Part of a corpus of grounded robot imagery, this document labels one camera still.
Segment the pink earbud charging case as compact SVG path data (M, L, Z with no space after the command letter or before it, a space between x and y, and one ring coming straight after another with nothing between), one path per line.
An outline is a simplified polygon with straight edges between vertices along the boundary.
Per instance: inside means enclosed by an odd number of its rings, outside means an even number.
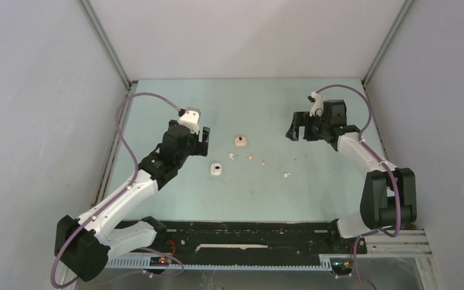
M245 147L248 145L248 139L245 136L238 136L234 138L234 145L236 147Z

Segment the white earbud charging case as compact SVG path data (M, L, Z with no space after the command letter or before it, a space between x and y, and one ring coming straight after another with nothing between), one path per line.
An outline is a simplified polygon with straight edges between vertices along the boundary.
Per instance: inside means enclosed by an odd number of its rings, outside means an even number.
M210 173L212 176L220 176L222 174L222 164L212 163L210 166Z

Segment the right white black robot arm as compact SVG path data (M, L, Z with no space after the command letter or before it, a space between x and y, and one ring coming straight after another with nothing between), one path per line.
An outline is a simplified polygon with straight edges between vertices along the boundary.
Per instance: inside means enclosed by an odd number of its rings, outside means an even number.
M403 225L416 220L414 172L381 158L366 143L360 128L348 124L345 101L327 100L309 112L295 112L286 137L298 141L300 130L306 141L327 142L364 177L358 211L332 223L332 232L327 236L332 251L345 251L352 237L377 232L396 237Z

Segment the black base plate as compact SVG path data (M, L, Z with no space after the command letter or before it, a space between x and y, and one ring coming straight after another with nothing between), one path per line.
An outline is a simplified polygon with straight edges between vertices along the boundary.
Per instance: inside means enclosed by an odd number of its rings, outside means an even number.
M325 266L326 255L350 262L355 238L335 235L332 223L161 221L150 248L186 267L309 269Z

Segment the aluminium frame rail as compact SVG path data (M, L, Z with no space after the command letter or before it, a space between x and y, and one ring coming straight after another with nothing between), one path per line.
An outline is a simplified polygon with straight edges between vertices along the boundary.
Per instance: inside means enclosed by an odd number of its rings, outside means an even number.
M426 258L432 252L424 230L402 230L397 237L376 233L361 239L357 246L360 258Z

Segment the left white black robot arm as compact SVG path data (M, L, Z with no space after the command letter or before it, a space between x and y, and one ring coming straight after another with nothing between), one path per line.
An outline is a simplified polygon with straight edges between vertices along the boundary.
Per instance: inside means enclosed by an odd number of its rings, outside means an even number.
M162 141L141 161L133 159L133 174L107 198L76 218L68 215L57 223L55 261L51 283L56 282L59 263L67 266L76 279L89 282L106 264L142 247L161 251L167 243L162 225L149 217L118 229L117 225L140 203L158 193L170 182L190 156L207 156L210 128L195 131L195 126L172 120Z

